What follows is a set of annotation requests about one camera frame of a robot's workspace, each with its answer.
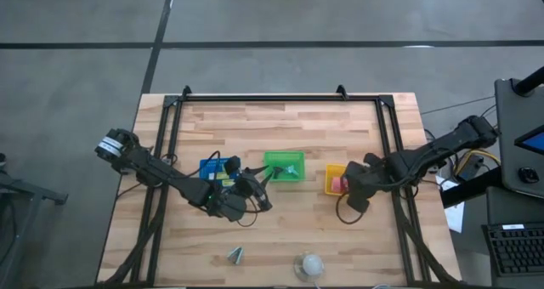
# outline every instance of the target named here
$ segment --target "monitor screen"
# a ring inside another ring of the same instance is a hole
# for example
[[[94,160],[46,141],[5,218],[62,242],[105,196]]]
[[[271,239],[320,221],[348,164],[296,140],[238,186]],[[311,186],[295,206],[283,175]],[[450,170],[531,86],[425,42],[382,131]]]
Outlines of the monitor screen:
[[[544,154],[544,126],[519,137],[514,143],[518,147]]]

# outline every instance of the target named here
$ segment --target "red object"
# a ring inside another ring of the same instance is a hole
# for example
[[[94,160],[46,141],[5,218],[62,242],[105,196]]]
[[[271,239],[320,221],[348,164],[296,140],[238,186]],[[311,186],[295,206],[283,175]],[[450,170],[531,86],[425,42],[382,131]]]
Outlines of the red object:
[[[338,194],[348,191],[348,180],[346,178],[332,178],[331,189],[332,192],[336,192]]]

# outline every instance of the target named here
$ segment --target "blue container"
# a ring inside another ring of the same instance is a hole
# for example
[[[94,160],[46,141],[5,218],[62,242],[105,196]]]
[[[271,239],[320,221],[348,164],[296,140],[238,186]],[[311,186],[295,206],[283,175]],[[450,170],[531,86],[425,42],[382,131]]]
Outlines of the blue container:
[[[227,175],[227,173],[224,171],[223,165],[229,160],[229,158],[220,158],[219,159],[219,169],[218,169],[218,175],[217,175],[217,181],[223,186],[223,187],[230,187],[234,184],[237,174],[231,173],[230,175]],[[198,173],[198,177],[201,179],[209,179],[213,180],[213,173],[215,172],[215,165],[218,163],[218,159],[212,159],[207,163],[206,166],[204,164],[206,163],[207,159],[201,160],[200,169],[201,171]]]

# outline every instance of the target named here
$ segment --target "white ball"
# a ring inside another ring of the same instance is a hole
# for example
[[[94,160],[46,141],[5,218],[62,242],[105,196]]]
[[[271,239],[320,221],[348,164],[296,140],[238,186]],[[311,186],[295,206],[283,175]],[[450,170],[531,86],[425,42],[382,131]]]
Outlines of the white ball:
[[[303,269],[307,275],[317,276],[323,272],[323,262],[315,254],[309,254],[303,260]]]

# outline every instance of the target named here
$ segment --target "yellow bin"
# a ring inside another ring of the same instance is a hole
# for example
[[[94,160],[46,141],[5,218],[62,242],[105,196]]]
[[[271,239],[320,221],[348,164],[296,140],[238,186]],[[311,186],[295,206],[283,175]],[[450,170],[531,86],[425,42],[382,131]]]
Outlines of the yellow bin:
[[[327,164],[325,172],[325,193],[331,196],[341,196],[342,193],[332,191],[332,178],[340,178],[346,171],[346,166]]]

